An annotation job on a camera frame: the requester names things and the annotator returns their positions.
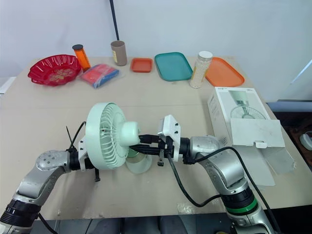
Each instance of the wooden table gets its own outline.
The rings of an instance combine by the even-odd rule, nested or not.
[[[245,77],[242,87],[253,87],[235,59],[225,59]],[[206,103],[213,86],[205,81],[201,89],[193,89],[187,81],[164,81],[155,66],[151,73],[133,73],[130,61],[119,67],[121,77],[98,89],[79,79],[59,87],[33,84],[27,77],[30,66],[17,77],[1,97],[0,210],[5,209],[42,152],[68,148],[65,126],[74,134],[97,102],[115,102],[128,120],[139,122],[142,134],[156,134],[159,120],[172,114],[181,125],[183,137],[213,135]],[[188,61],[193,66],[195,58]],[[113,65],[112,58],[90,58],[90,62]],[[276,185],[267,187],[263,194],[272,208],[312,204],[312,174],[284,131],[283,136],[296,169],[274,175]],[[42,214],[47,219],[75,219],[225,211],[220,200],[204,208],[192,206],[180,191],[170,165],[165,162],[164,167],[158,167],[156,161],[157,157],[149,171],[141,175],[132,174],[125,165],[100,171],[98,183],[94,182],[93,170],[62,175]],[[186,190],[197,202],[216,194],[200,165],[176,166]]]

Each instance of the small orange tray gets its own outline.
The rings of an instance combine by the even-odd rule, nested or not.
[[[153,67],[151,58],[134,58],[131,62],[131,70],[133,72],[150,72]]]
[[[213,57],[205,77],[215,87],[236,87],[245,82],[237,70],[218,57]]]

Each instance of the teal tray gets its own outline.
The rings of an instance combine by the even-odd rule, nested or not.
[[[156,55],[155,64],[160,77],[166,81],[187,80],[193,73],[189,62],[180,52]]]

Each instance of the red and blue package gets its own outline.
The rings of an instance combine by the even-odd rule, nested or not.
[[[89,82],[96,89],[118,74],[119,70],[103,63],[88,69],[82,74],[81,78]]]

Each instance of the red plastic bowl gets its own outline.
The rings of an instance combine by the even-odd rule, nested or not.
[[[32,66],[28,77],[36,84],[57,86],[73,81],[80,71],[81,66],[75,56],[54,55]]]

